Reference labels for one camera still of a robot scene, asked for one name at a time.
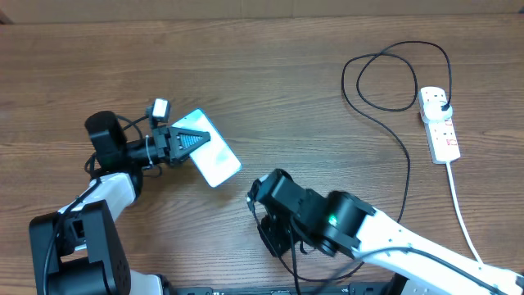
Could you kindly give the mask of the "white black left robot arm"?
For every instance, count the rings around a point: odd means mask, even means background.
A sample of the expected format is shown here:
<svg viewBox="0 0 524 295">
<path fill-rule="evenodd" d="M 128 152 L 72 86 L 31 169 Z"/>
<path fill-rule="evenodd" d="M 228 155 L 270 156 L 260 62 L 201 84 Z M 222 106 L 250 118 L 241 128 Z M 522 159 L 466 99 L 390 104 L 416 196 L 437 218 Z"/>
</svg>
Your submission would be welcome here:
<svg viewBox="0 0 524 295">
<path fill-rule="evenodd" d="M 29 239 L 39 294 L 174 294 L 163 275 L 130 269 L 115 220 L 138 199 L 143 171 L 188 159 L 211 140 L 207 132 L 158 125 L 128 142 L 119 117 L 100 111 L 85 121 L 95 148 L 86 191 L 56 211 L 33 218 Z"/>
</svg>

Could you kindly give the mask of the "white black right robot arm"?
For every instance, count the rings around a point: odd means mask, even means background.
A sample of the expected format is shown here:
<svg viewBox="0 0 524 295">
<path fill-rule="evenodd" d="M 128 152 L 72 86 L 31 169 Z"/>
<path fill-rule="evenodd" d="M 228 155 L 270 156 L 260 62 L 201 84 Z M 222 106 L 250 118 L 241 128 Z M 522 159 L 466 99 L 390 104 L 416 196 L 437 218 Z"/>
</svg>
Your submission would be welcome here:
<svg viewBox="0 0 524 295">
<path fill-rule="evenodd" d="M 257 229 L 272 256 L 295 256 L 305 243 L 327 256 L 350 262 L 324 279 L 327 285 L 362 262 L 380 266 L 437 294 L 521 294 L 522 275 L 473 259 L 432 242 L 355 195 L 332 191 L 326 197 L 302 188 L 281 169 L 256 179 L 246 196 L 251 211 L 264 206 Z"/>
</svg>

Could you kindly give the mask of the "smartphone with lit screen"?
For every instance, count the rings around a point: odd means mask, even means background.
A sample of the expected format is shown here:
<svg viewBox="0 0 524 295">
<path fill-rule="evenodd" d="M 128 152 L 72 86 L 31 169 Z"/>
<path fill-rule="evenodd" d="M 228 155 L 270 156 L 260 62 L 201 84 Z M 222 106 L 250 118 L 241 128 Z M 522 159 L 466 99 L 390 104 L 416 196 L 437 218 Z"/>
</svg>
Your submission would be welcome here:
<svg viewBox="0 0 524 295">
<path fill-rule="evenodd" d="M 192 152 L 190 157 L 212 188 L 220 186 L 242 169 L 241 162 L 202 109 L 195 109 L 172 126 L 210 134 L 210 141 Z"/>
</svg>

